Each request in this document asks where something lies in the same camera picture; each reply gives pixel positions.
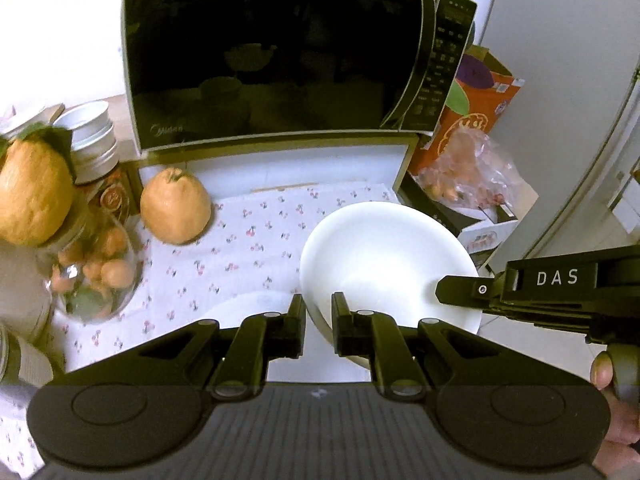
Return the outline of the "person's right hand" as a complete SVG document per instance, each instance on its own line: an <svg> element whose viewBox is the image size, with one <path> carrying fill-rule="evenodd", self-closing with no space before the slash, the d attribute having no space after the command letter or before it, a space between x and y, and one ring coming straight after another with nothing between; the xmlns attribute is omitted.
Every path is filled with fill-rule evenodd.
<svg viewBox="0 0 640 480"><path fill-rule="evenodd" d="M634 449L639 441L639 407L625 403L615 395L613 377L610 357L606 352L600 352L591 364L590 382L608 401L611 421L593 465L608 479L631 465L639 465L639 452Z"/></svg>

